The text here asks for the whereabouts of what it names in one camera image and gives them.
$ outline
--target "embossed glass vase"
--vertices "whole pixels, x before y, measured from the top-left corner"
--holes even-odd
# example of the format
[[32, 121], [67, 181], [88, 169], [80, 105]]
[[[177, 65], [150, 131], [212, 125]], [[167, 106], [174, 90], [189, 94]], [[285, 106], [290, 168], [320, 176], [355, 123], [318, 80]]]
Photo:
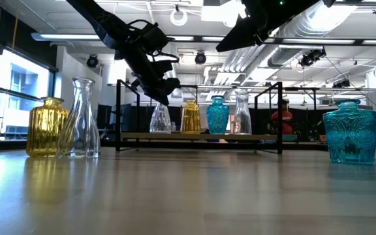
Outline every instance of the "embossed glass vase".
[[359, 100], [337, 101], [339, 110], [323, 115], [333, 163], [372, 164], [376, 150], [376, 112], [359, 110]]
[[224, 134], [228, 122], [228, 106], [223, 104], [224, 97], [215, 95], [213, 103], [207, 108], [207, 121], [210, 134]]
[[157, 102], [155, 110], [150, 119], [150, 133], [170, 134], [172, 124], [170, 123], [168, 107]]

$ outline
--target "yellow glass vase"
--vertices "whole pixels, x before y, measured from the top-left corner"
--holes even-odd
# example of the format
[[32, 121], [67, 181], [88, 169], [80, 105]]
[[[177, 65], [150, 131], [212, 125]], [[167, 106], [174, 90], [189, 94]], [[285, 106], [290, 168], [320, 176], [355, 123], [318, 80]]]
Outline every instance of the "yellow glass vase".
[[187, 101], [185, 107], [182, 110], [182, 134], [200, 134], [201, 122], [200, 122], [200, 108], [195, 104], [195, 101]]
[[69, 111], [63, 99], [44, 97], [43, 106], [30, 111], [26, 152], [32, 157], [55, 157], [56, 142]]

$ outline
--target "camera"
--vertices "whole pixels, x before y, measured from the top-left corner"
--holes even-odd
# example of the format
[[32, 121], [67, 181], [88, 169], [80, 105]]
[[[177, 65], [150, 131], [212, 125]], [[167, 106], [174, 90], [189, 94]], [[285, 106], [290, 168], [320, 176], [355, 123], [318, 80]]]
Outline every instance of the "camera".
[[98, 55], [97, 54], [91, 54], [91, 55], [89, 55], [89, 58], [86, 61], [86, 65], [89, 68], [97, 68], [98, 65], [99, 65]]
[[197, 65], [203, 65], [207, 61], [207, 57], [204, 52], [197, 52], [195, 56], [195, 63]]

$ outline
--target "wooden table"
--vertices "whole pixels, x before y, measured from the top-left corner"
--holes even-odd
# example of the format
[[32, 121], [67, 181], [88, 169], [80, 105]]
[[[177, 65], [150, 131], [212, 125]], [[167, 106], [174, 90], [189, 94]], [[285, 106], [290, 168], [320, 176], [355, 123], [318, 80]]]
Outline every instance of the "wooden table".
[[1, 152], [0, 234], [376, 234], [376, 166], [323, 151]]

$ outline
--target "turquoise glass vase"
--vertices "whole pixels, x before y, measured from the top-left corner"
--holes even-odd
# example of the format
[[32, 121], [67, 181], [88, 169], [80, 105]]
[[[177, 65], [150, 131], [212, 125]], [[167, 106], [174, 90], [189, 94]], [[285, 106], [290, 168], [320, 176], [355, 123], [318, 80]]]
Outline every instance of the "turquoise glass vase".
[[228, 106], [223, 104], [224, 97], [215, 95], [213, 103], [207, 108], [207, 121], [210, 134], [224, 134], [228, 122]]
[[337, 101], [339, 110], [323, 115], [333, 163], [372, 164], [376, 150], [376, 112], [359, 110], [359, 100]]

